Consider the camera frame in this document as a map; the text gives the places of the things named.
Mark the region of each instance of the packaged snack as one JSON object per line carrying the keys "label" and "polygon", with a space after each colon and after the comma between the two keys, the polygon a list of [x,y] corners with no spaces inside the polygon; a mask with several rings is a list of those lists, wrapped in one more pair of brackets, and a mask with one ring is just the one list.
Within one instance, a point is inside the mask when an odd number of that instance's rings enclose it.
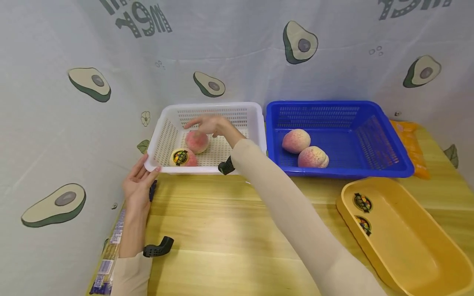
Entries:
{"label": "packaged snack", "polygon": [[426,167],[425,158],[423,157],[423,152],[421,151],[418,140],[415,136],[418,124],[408,121],[393,120],[390,120],[390,123],[397,132],[403,146],[407,149],[408,156],[415,166],[415,173],[413,175],[421,179],[429,180],[430,176]]}

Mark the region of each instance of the yellow plastic tray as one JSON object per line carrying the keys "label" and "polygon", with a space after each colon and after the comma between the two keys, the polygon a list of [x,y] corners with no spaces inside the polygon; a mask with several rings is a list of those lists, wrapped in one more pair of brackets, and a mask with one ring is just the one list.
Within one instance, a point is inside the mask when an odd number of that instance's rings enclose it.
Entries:
{"label": "yellow plastic tray", "polygon": [[473,287],[467,256],[398,182],[368,178],[349,183],[336,206],[392,289],[410,296],[455,296]]}

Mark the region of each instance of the hand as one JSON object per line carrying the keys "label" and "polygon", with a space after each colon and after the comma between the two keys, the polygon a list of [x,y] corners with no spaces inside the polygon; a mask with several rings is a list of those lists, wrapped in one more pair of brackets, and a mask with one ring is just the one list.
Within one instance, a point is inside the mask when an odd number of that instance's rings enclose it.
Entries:
{"label": "hand", "polygon": [[185,126],[184,129],[188,129],[193,125],[199,124],[198,131],[206,135],[212,134],[212,137],[215,138],[218,135],[224,135],[222,133],[221,127],[223,124],[231,124],[227,118],[219,115],[203,115],[191,119]]}
{"label": "hand", "polygon": [[161,167],[157,167],[153,172],[147,171],[143,166],[147,158],[148,154],[145,153],[122,182],[127,212],[138,211],[148,214],[150,210],[150,187],[160,174]]}

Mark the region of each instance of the fabric backdrop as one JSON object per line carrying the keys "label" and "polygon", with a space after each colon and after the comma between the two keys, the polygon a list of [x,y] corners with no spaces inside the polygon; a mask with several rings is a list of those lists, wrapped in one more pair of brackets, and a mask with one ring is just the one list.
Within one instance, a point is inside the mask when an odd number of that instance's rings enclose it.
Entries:
{"label": "fabric backdrop", "polygon": [[[474,185],[473,1],[1,3],[4,295],[85,293],[120,182],[170,104],[373,100],[424,125],[443,150],[454,144],[458,157],[449,156]],[[301,52],[295,32],[309,41]],[[97,86],[81,88],[80,68],[92,68]],[[200,88],[195,72],[225,90]],[[29,223],[37,202],[71,183],[77,215]]]}

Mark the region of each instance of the woman's left hand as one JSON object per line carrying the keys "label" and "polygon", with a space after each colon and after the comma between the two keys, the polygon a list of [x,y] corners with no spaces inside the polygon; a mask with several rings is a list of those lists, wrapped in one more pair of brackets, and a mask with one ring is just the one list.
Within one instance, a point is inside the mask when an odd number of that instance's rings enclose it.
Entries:
{"label": "woman's left hand", "polygon": [[150,210],[150,187],[160,174],[161,167],[157,167],[153,172],[147,171],[143,166],[147,158],[148,154],[145,153],[122,182],[127,212],[148,214]]}

